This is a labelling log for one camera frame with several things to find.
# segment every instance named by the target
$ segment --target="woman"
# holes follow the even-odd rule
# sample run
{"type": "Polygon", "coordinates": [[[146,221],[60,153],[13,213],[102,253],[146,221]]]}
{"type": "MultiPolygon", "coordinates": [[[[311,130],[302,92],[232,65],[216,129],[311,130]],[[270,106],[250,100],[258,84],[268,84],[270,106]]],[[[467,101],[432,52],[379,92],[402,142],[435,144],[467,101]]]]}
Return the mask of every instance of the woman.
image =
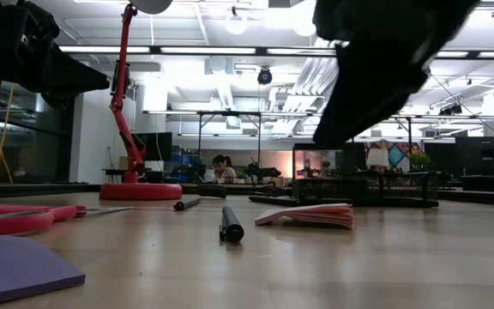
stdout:
{"type": "Polygon", "coordinates": [[[229,156],[219,154],[213,159],[214,176],[217,179],[232,181],[237,177],[236,171],[233,170],[232,160],[229,156]]]}

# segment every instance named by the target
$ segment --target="pink notepad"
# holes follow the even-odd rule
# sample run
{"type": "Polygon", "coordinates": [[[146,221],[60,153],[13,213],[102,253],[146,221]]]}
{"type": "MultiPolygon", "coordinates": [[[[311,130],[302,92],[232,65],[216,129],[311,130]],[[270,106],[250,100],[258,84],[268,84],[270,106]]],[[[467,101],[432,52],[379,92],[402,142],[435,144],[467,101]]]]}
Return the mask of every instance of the pink notepad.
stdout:
{"type": "Polygon", "coordinates": [[[257,226],[270,223],[281,217],[294,220],[330,223],[349,229],[354,228],[352,207],[349,204],[325,204],[316,206],[295,207],[288,209],[271,209],[259,215],[255,220],[257,226]]]}

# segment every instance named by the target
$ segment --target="red lamp base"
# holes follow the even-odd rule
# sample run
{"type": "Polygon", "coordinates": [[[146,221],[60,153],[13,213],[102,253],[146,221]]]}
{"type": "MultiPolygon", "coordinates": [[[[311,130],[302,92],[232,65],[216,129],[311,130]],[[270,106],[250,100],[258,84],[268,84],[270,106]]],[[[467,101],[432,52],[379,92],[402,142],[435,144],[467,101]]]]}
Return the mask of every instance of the red lamp base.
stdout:
{"type": "Polygon", "coordinates": [[[103,184],[99,199],[160,201],[182,198],[182,186],[175,184],[103,184]]]}

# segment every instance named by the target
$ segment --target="black cable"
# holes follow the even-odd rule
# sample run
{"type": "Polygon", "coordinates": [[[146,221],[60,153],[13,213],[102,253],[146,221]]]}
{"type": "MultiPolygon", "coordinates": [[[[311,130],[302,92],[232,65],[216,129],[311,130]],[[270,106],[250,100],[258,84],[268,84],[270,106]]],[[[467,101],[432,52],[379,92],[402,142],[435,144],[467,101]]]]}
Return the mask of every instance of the black cable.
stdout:
{"type": "Polygon", "coordinates": [[[436,80],[436,82],[443,88],[443,90],[447,91],[447,93],[462,107],[464,107],[464,109],[466,109],[468,112],[470,112],[477,120],[479,120],[479,122],[481,122],[484,126],[486,126],[487,128],[491,129],[493,132],[494,132],[494,129],[493,127],[491,127],[490,125],[488,125],[485,121],[483,121],[480,117],[478,117],[478,115],[476,115],[475,113],[473,113],[469,108],[467,108],[464,104],[462,104],[462,102],[460,100],[458,100],[445,86],[443,86],[443,84],[428,70],[427,71],[428,75],[432,76],[433,79],[436,80]]]}

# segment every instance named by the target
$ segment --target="purple foam sheet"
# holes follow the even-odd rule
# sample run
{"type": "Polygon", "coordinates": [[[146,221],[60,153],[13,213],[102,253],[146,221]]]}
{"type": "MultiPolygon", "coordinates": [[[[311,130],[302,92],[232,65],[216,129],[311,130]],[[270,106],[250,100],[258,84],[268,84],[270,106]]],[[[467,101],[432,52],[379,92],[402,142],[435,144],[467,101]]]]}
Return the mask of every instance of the purple foam sheet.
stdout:
{"type": "Polygon", "coordinates": [[[82,285],[85,274],[44,245],[0,236],[0,302],[82,285]]]}

